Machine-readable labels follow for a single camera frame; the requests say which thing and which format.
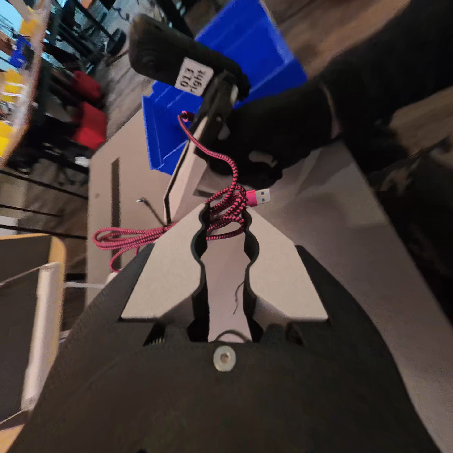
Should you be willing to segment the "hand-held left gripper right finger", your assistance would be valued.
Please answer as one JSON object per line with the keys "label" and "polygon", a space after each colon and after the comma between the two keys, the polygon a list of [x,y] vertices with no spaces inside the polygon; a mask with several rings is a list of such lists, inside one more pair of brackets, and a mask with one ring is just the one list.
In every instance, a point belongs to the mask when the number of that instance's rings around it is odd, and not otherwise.
{"label": "hand-held left gripper right finger", "polygon": [[243,212],[246,267],[242,307],[252,340],[270,325],[325,322],[328,314],[296,245],[254,209]]}

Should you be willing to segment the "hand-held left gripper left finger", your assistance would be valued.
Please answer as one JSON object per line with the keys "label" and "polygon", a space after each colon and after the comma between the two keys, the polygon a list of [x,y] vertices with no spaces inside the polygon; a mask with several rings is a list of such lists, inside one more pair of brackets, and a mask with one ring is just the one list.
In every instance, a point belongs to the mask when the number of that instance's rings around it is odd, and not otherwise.
{"label": "hand-held left gripper left finger", "polygon": [[155,241],[121,319],[156,321],[207,342],[210,311],[205,266],[210,205],[202,203]]}

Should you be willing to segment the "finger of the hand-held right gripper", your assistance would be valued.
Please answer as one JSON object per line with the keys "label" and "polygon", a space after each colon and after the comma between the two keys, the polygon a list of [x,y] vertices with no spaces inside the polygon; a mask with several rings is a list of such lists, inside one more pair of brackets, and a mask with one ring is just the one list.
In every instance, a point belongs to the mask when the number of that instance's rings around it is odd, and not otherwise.
{"label": "finger of the hand-held right gripper", "polygon": [[207,162],[196,154],[196,150],[196,144],[188,139],[165,191],[164,219],[168,225],[180,221],[210,197],[198,193]]}

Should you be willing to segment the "person's right forearm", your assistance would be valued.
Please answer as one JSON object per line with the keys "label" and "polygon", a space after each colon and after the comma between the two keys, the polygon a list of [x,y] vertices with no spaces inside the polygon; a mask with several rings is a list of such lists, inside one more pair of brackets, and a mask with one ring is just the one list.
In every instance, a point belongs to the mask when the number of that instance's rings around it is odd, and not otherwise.
{"label": "person's right forearm", "polygon": [[452,58],[453,2],[410,1],[380,31],[320,73],[333,124],[364,173],[405,158],[385,120],[451,88]]}

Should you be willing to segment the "person's right hand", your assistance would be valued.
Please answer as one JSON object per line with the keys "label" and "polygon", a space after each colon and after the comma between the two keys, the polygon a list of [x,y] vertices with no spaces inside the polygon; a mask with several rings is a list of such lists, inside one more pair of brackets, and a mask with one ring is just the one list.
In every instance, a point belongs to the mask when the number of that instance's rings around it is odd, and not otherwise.
{"label": "person's right hand", "polygon": [[239,184],[253,189],[271,187],[284,169],[339,135],[332,97],[319,78],[246,103],[231,112],[226,128],[211,150],[230,157]]}

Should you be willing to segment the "black thread scrap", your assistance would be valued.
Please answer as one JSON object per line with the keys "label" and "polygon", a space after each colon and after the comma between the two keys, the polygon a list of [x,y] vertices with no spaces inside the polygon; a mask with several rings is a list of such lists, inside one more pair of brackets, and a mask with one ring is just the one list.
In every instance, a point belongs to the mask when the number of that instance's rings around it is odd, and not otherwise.
{"label": "black thread scrap", "polygon": [[239,308],[239,290],[241,289],[241,287],[243,287],[244,283],[245,283],[245,281],[242,281],[235,289],[235,292],[234,292],[235,308],[234,308],[232,315],[234,315]]}

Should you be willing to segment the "red plastic bin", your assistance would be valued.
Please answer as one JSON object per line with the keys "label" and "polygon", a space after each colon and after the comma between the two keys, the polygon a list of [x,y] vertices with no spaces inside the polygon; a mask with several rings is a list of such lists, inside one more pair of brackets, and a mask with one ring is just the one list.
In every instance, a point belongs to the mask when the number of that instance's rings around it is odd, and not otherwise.
{"label": "red plastic bin", "polygon": [[106,140],[107,116],[93,105],[83,102],[73,118],[75,132],[72,140],[93,151],[98,150]]}
{"label": "red plastic bin", "polygon": [[83,71],[72,73],[71,87],[91,103],[96,104],[102,99],[101,85]]}

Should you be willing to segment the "wooden workbench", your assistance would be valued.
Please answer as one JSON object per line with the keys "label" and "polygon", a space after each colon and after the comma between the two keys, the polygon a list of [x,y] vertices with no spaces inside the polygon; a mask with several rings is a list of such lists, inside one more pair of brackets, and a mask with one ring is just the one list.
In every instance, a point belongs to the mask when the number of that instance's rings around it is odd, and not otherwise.
{"label": "wooden workbench", "polygon": [[33,17],[41,20],[41,25],[37,34],[29,38],[31,47],[34,51],[34,59],[31,67],[28,70],[15,69],[24,77],[25,88],[22,97],[17,103],[7,103],[7,107],[12,108],[7,118],[1,121],[8,122],[14,127],[14,135],[11,138],[8,150],[0,157],[1,169],[4,169],[8,160],[13,155],[14,151],[19,147],[21,141],[24,139],[26,132],[31,127],[32,113],[36,104],[37,87],[39,76],[42,66],[42,53],[44,45],[44,37],[46,35],[47,26],[52,9],[52,2],[50,0],[37,1],[34,8],[31,10],[25,5],[23,1],[13,1],[13,6],[17,9],[19,6],[22,9],[20,14],[22,19],[29,20]]}

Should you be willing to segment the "small blue plastic bin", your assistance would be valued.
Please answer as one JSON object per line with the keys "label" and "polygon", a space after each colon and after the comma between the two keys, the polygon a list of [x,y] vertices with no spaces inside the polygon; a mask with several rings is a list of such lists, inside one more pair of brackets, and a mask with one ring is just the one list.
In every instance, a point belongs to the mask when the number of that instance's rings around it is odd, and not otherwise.
{"label": "small blue plastic bin", "polygon": [[10,56],[9,63],[16,69],[28,70],[34,59],[34,51],[28,37],[18,35]]}

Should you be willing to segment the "camouflage trousers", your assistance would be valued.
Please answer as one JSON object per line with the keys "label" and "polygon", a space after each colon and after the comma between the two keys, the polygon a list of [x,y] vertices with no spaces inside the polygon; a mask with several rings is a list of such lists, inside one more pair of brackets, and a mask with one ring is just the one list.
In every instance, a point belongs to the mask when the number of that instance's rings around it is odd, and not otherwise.
{"label": "camouflage trousers", "polygon": [[367,179],[444,315],[453,321],[453,145],[447,137]]}

